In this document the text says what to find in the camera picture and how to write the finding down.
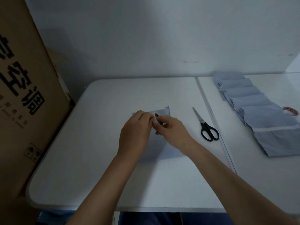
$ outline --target stack of fabric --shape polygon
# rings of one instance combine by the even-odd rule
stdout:
[[[268,156],[300,155],[300,125],[241,73],[216,72],[213,75],[223,101],[238,118],[250,126]]]

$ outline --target left hand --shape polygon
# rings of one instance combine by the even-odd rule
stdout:
[[[139,110],[125,123],[121,130],[118,155],[140,158],[146,147],[154,115]]]

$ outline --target forearm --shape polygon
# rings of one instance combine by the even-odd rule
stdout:
[[[235,225],[298,224],[206,148],[198,143],[189,147],[189,158],[215,192]]]
[[[137,158],[116,155],[68,225],[110,225],[118,200],[136,164]]]

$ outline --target white table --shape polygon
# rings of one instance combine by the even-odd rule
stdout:
[[[246,77],[271,101],[300,111],[300,74]],[[300,215],[300,156],[267,157],[255,141],[251,129],[241,123],[227,102],[222,101],[212,77],[198,79],[237,174],[283,211]]]
[[[122,126],[131,113],[170,107],[189,133],[230,166],[220,141],[200,134],[194,106],[213,126],[195,78],[98,80],[87,87],[27,187],[34,207],[77,209],[116,155]],[[139,164],[117,210],[224,212],[187,157]]]

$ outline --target hand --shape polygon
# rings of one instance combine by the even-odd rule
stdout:
[[[165,124],[163,126],[153,124],[153,128],[156,130],[155,134],[164,136],[170,145],[187,155],[196,141],[190,136],[183,123],[171,116],[159,116],[156,119],[160,124]]]
[[[118,155],[138,159],[146,147],[154,115],[139,110],[125,123],[121,130]]]

